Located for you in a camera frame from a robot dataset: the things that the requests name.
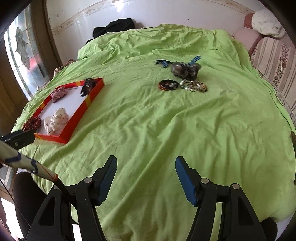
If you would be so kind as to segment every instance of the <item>black cable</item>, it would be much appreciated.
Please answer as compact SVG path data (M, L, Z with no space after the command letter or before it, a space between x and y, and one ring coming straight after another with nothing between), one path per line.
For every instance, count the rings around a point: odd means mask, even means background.
M10 196L10 198L12 199L15 207L18 209L18 211L20 212L21 216L24 218L24 220L27 222L27 224L29 225L29 227L31 227L31 225L28 223L28 221L26 220L25 216L22 214L22 212L20 211L20 209L18 208L18 206L16 205L13 197L11 196L10 192L7 190L6 186L4 185L4 183L2 182L1 178L0 178L0 182L2 183L2 185L4 186L5 190L7 191L8 195Z

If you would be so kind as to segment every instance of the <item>striped floral fabric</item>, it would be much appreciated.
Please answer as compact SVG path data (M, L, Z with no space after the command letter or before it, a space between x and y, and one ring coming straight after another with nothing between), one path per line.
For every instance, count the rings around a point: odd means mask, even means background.
M252 65L269 79L278 97L296 123L296 52L282 40L265 37L257 44Z

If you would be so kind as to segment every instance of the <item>pink scrunchie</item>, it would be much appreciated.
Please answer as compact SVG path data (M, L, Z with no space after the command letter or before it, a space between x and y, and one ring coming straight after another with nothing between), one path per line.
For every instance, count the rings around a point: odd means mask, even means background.
M52 98L52 102L55 103L58 99L64 97L67 94L65 87L59 87L54 90L50 96Z

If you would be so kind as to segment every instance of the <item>wall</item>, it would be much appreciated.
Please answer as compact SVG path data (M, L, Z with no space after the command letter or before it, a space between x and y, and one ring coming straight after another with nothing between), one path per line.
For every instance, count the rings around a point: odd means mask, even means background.
M92 39L93 28L132 18L136 28L162 23L223 28L233 34L244 16L264 6L258 0L47 0L49 23L63 63Z

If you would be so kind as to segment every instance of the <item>bed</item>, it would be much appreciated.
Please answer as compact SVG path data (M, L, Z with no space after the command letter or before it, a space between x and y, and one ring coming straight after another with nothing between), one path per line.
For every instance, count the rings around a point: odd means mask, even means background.
M180 79L154 60L190 62L197 55L206 93L157 88L163 79ZM91 176L109 155L117 157L107 200L97 209L108 240L186 239L196 208L176 175L180 155L216 184L239 183L260 221L281 221L294 212L295 127L248 51L227 32L169 24L128 30L92 40L78 59L38 91L13 130L55 87L104 78L67 144L36 139L21 152L66 185ZM49 192L51 182L33 178ZM77 221L74 209L72 216ZM220 216L218 205L211 240L217 239Z

